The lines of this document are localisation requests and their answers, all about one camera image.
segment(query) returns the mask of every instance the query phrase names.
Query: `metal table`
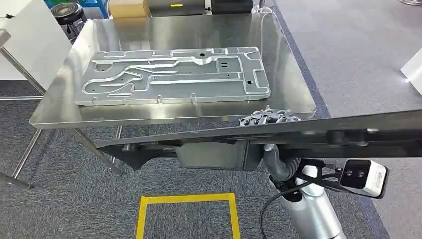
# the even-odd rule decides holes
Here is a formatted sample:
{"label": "metal table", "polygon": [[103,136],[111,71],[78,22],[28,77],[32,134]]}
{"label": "metal table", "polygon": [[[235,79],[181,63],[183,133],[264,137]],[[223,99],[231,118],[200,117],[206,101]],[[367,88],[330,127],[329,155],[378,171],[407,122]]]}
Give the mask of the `metal table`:
{"label": "metal table", "polygon": [[[90,57],[98,51],[166,50],[256,46],[270,84],[269,98],[257,101],[78,106],[73,102]],[[63,66],[35,110],[37,129],[231,121],[266,105],[290,109],[301,118],[316,106],[273,13],[91,20],[82,29]],[[82,142],[115,173],[119,170],[95,150],[78,129]]]}

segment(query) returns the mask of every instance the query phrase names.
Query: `gray carpet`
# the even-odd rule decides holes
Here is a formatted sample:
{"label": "gray carpet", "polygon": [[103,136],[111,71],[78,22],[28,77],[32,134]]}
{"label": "gray carpet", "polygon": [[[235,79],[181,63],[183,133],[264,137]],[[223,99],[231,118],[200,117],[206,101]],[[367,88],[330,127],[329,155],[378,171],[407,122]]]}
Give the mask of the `gray carpet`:
{"label": "gray carpet", "polygon": [[[422,109],[400,68],[422,47],[422,7],[397,0],[276,0],[332,116]],[[391,169],[373,200],[391,238],[422,237],[421,159],[377,159]]]}
{"label": "gray carpet", "polygon": [[[300,57],[298,53],[296,50],[296,58]],[[318,105],[317,117],[327,117],[325,103],[303,63],[299,61]],[[4,89],[3,84],[0,82],[0,89]],[[0,106],[0,170],[11,174],[34,132],[28,120],[36,102],[0,102]],[[122,137],[228,125],[125,127]],[[114,137],[113,128],[83,131],[92,139]],[[272,194],[264,171],[183,169],[174,159],[151,160],[140,171],[122,164],[119,167],[124,175],[116,177],[65,130],[44,131],[20,177],[35,187],[32,190],[7,184],[0,187],[0,238],[135,238],[141,195],[223,192],[236,195],[242,238],[260,238],[259,211]],[[377,224],[380,220],[371,201],[334,192],[329,192],[329,197],[349,239],[388,238],[383,225]],[[269,207],[264,226],[268,238],[298,238],[280,204]],[[231,238],[227,203],[149,206],[144,238]]]}

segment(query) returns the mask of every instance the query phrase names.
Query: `yellow tape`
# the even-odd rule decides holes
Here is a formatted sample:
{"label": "yellow tape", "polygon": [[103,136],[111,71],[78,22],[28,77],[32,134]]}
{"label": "yellow tape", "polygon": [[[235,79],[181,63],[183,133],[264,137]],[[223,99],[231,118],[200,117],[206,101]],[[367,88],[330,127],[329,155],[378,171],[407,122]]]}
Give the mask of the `yellow tape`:
{"label": "yellow tape", "polygon": [[141,197],[141,204],[139,206],[138,225],[137,225],[137,228],[136,228],[136,238],[137,239],[144,238],[147,205],[148,205],[148,198],[142,196]]}
{"label": "yellow tape", "polygon": [[144,238],[146,209],[148,204],[164,203],[191,203],[191,202],[214,202],[228,201],[230,210],[231,230],[233,239],[240,239],[239,219],[237,217],[236,198],[234,193],[198,194],[184,196],[141,197],[139,205],[139,218],[136,229],[136,239]]}
{"label": "yellow tape", "polygon": [[240,239],[239,219],[237,218],[237,207],[234,193],[230,193],[228,199],[230,208],[231,230],[233,231],[233,239]]}

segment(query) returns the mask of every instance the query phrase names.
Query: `machined metal part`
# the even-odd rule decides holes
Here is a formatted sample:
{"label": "machined metal part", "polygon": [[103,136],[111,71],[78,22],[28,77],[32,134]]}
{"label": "machined metal part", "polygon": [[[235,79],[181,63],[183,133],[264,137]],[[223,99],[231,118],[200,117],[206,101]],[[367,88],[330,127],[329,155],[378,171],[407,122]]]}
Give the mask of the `machined metal part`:
{"label": "machined metal part", "polygon": [[259,100],[270,95],[258,48],[97,52],[75,88],[79,105]]}

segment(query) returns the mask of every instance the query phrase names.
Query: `black cable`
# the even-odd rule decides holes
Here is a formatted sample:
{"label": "black cable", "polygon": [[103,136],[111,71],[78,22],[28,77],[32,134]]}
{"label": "black cable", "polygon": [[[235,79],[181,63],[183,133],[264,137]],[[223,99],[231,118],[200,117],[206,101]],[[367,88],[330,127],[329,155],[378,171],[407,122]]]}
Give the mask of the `black cable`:
{"label": "black cable", "polygon": [[272,196],[271,198],[269,198],[267,200],[267,202],[262,206],[261,214],[259,215],[259,229],[261,230],[261,236],[262,236],[263,239],[267,239],[267,236],[265,235],[265,232],[264,232],[264,227],[262,226],[262,220],[264,218],[264,213],[265,213],[265,210],[267,209],[268,205],[270,205],[277,198],[279,198],[279,197],[281,197],[283,195],[289,194],[289,193],[293,193],[294,191],[296,191],[296,190],[298,190],[298,189],[300,189],[302,187],[305,187],[305,186],[307,186],[309,184],[311,184],[311,182],[303,183],[303,184],[301,184],[301,185],[299,185],[297,187],[294,187],[294,188],[285,190],[283,192],[280,192],[280,193]]}

